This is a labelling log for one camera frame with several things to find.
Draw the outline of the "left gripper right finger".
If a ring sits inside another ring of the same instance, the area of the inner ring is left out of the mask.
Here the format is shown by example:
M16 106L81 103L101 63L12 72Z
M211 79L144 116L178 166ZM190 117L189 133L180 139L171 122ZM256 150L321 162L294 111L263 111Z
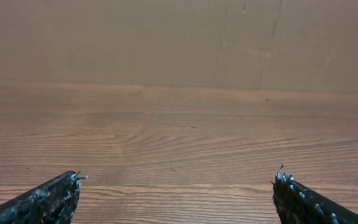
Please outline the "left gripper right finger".
M280 167L275 174L273 204L284 224L358 224L358 214L297 182Z

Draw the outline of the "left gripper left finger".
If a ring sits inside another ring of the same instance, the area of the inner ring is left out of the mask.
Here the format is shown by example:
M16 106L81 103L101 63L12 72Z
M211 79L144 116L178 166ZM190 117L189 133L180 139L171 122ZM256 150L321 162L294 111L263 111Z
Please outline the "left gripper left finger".
M0 224L70 224L87 176L67 171L0 204Z

